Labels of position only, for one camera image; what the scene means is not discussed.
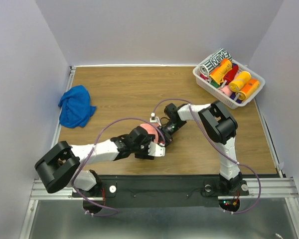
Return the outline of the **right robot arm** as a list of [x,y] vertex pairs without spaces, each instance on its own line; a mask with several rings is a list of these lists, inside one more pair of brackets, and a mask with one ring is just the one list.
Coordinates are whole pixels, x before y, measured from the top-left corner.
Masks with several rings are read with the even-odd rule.
[[169,146],[173,141],[173,134],[187,121],[195,121],[219,153],[219,189],[224,194],[234,192],[242,181],[235,150],[238,124],[225,105],[220,101],[206,105],[182,104],[179,107],[171,103],[165,107],[164,114],[169,121],[159,127],[163,135],[159,137],[159,141],[164,139],[165,145]]

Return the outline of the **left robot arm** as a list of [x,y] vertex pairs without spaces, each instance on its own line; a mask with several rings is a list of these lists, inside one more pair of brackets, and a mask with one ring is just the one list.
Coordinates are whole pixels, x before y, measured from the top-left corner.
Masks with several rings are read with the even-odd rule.
[[96,144],[69,145],[61,141],[38,160],[34,168],[50,194],[75,185],[89,196],[96,196],[100,193],[101,184],[96,179],[96,173],[81,170],[85,165],[116,161],[131,154],[138,158],[154,159],[150,148],[157,142],[158,134],[149,133],[141,125],[128,134]]

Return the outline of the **blue towel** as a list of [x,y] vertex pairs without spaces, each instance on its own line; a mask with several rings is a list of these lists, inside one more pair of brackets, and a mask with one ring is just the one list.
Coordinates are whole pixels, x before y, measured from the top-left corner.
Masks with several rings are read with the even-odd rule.
[[83,85],[72,87],[61,97],[59,123],[66,128],[85,127],[97,109],[91,105],[89,92]]

